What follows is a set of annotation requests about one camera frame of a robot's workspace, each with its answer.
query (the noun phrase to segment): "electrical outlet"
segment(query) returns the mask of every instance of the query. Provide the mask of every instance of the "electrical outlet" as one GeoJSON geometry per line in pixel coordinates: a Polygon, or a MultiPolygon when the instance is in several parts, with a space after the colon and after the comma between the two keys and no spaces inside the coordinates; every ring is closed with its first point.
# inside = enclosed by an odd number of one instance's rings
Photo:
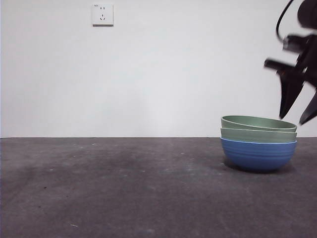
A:
{"type": "Polygon", "coordinates": [[[94,4],[91,8],[93,26],[113,26],[113,5],[94,4]]]}

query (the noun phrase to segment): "bowl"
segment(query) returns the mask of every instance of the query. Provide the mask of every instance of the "bowl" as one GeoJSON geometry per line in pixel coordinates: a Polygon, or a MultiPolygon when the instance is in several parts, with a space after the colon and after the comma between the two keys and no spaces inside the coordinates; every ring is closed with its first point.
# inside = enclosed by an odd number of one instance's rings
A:
{"type": "Polygon", "coordinates": [[[295,124],[267,118],[250,116],[224,116],[221,118],[223,128],[295,132],[295,124]]]}
{"type": "Polygon", "coordinates": [[[296,132],[245,130],[221,128],[221,137],[229,140],[259,142],[259,143],[285,143],[296,140],[296,132]]]}
{"type": "Polygon", "coordinates": [[[256,143],[221,138],[225,155],[234,164],[250,171],[272,171],[284,166],[293,156],[297,141],[256,143]]]}

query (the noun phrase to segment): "black cable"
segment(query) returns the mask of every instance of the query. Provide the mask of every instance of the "black cable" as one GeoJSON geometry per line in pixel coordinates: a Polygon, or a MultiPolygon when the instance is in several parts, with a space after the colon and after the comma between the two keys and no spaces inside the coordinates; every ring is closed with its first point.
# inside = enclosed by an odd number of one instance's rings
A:
{"type": "Polygon", "coordinates": [[[284,8],[282,14],[280,15],[280,17],[279,17],[279,19],[278,19],[278,21],[277,21],[277,25],[276,25],[276,36],[277,36],[277,38],[279,39],[279,41],[282,42],[282,43],[283,43],[283,38],[280,36],[280,34],[279,34],[279,32],[278,32],[278,28],[279,28],[279,25],[280,25],[280,23],[281,23],[281,21],[282,21],[282,18],[283,18],[283,16],[284,16],[284,14],[286,13],[287,9],[289,8],[289,6],[292,4],[293,1],[294,1],[294,0],[290,0],[290,1],[288,2],[288,4],[287,4],[286,7],[284,8]]]}

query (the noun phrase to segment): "gray floor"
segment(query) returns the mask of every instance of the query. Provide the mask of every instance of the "gray floor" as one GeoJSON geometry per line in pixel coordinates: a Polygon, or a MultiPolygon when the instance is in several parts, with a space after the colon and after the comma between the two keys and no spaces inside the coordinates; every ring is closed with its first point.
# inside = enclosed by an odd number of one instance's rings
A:
{"type": "Polygon", "coordinates": [[[256,174],[218,138],[1,140],[3,238],[312,238],[317,138],[256,174]]]}

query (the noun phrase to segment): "blue bowl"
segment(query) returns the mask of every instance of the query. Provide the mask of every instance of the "blue bowl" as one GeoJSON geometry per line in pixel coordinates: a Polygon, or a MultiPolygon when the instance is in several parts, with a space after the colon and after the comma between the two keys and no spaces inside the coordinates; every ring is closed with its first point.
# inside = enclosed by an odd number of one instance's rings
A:
{"type": "Polygon", "coordinates": [[[272,171],[292,158],[297,141],[255,143],[221,138],[221,143],[226,156],[239,167],[251,171],[272,171]]]}

